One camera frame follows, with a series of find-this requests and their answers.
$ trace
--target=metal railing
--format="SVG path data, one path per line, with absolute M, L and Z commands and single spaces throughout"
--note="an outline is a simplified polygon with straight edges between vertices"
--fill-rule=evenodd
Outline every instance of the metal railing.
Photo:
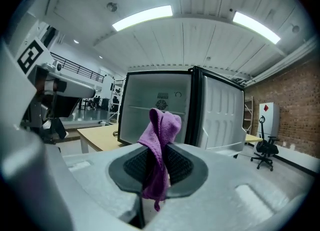
M 62 68 L 63 69 L 66 69 L 66 70 L 69 70 L 71 72 L 74 72 L 74 73 L 77 73 L 78 75 L 81 75 L 81 76 L 84 76 L 84 77 L 87 77 L 89 79 L 92 79 L 92 80 L 95 80 L 97 82 L 100 82 L 100 83 L 103 83 L 104 82 L 104 76 L 99 74 L 99 73 L 96 73 L 96 72 L 93 72 L 91 71 L 90 69 L 88 68 L 85 68 L 83 67 L 82 65 L 79 65 L 77 63 L 74 63 L 64 57 L 61 57 L 53 52 L 50 52 L 51 53 L 51 56 L 52 58 L 55 60 L 55 61 L 59 61 L 62 65 Z

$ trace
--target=fridge vent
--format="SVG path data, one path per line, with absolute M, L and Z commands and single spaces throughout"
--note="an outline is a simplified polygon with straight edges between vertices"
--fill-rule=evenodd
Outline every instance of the fridge vent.
M 159 92 L 158 99 L 167 100 L 169 99 L 169 94 L 167 92 Z
M 167 105 L 167 102 L 165 100 L 160 99 L 160 100 L 157 101 L 155 106 L 159 110 L 165 110 L 168 105 Z

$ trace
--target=purple cloth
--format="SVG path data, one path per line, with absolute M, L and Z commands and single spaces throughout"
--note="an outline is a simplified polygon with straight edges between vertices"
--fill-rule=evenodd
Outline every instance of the purple cloth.
M 159 201 L 163 201 L 169 187 L 168 172 L 163 160 L 163 152 L 168 143 L 174 142 L 181 129 L 181 118 L 170 112 L 152 108 L 149 112 L 150 123 L 138 143 L 148 147 L 155 156 L 155 165 L 148 174 L 142 197 L 155 200 L 154 208 L 159 211 Z

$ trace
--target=ceiling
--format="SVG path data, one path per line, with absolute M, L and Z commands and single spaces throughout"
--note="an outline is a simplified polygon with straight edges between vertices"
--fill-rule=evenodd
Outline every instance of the ceiling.
M 107 9 L 117 3 L 116 12 Z M 173 16 L 116 32 L 115 22 L 171 5 Z M 274 45 L 232 22 L 235 11 L 275 32 Z M 49 24 L 102 55 L 121 72 L 188 69 L 197 65 L 238 82 L 272 67 L 314 35 L 296 0 L 50 0 Z M 299 32 L 293 32 L 299 26 Z

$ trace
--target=metal rack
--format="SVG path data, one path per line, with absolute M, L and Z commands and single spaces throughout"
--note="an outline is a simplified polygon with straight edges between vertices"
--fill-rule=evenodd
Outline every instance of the metal rack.
M 254 97 L 244 98 L 244 122 L 243 128 L 247 134 L 251 134 L 252 122 L 254 118 Z
M 111 93 L 111 98 L 109 101 L 109 110 L 108 110 L 108 119 L 107 119 L 107 123 L 109 125 L 115 125 L 118 123 L 119 121 L 119 115 L 120 115 L 120 106 L 121 106 L 121 101 L 122 101 L 122 95 L 123 95 L 123 91 L 124 91 L 124 85 L 125 85 L 126 79 L 124 80 L 116 80 L 114 81 L 113 84 L 113 88 L 112 88 L 112 93 Z M 119 103 L 113 103 L 113 97 L 116 96 L 119 100 Z M 111 112 L 111 108 L 112 105 L 117 105 L 118 106 L 118 110 L 115 112 Z M 116 122 L 111 122 L 111 119 L 114 119 L 116 116 Z

